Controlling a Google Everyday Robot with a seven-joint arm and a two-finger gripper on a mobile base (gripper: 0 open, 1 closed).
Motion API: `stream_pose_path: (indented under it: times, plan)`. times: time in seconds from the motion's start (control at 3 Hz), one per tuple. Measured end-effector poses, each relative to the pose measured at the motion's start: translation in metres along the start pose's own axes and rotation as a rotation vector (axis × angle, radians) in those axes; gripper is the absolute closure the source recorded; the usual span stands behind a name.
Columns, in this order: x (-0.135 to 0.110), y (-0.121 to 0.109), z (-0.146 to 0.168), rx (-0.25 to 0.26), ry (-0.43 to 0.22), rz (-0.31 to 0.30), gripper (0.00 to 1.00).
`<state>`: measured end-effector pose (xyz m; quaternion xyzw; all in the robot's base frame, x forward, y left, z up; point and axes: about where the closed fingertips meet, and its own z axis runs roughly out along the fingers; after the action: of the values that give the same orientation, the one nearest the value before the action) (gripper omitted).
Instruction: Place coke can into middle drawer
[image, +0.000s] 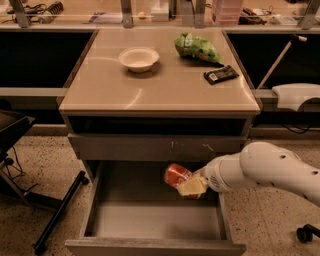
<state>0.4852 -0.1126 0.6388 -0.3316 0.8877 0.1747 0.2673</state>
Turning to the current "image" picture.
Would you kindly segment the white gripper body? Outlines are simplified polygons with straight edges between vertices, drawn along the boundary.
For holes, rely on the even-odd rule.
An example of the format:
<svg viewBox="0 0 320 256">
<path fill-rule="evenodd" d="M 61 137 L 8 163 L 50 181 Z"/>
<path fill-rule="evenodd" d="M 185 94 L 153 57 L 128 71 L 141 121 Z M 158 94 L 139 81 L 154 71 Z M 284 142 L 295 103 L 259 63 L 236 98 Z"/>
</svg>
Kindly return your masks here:
<svg viewBox="0 0 320 256">
<path fill-rule="evenodd" d="M 208 186 L 218 193 L 230 190 L 230 187 L 222 178 L 220 166 L 221 160 L 213 159 L 206 166 L 200 169 L 200 175 L 204 178 Z"/>
</svg>

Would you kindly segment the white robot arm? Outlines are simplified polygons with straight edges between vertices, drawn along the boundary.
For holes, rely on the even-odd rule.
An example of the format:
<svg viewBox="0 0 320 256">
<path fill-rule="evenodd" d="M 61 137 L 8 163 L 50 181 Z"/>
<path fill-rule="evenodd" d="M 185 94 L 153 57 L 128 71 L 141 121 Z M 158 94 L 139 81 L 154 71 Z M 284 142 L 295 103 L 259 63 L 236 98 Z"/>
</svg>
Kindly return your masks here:
<svg viewBox="0 0 320 256">
<path fill-rule="evenodd" d="M 289 191 L 320 206 L 320 170 L 294 152 L 267 142 L 253 142 L 240 153 L 213 159 L 177 190 L 182 196 L 191 196 L 201 195 L 207 188 L 222 193 L 254 186 Z"/>
</svg>

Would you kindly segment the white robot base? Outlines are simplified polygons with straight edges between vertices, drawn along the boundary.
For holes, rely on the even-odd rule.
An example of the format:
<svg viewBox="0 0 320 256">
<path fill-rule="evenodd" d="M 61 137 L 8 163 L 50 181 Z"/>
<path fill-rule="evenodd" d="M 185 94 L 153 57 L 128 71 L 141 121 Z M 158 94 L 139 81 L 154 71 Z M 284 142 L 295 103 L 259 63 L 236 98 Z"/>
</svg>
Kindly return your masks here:
<svg viewBox="0 0 320 256">
<path fill-rule="evenodd" d="M 311 83 L 291 83 L 274 86 L 277 95 L 277 107 L 298 111 L 310 99 L 320 99 L 320 85 Z"/>
</svg>

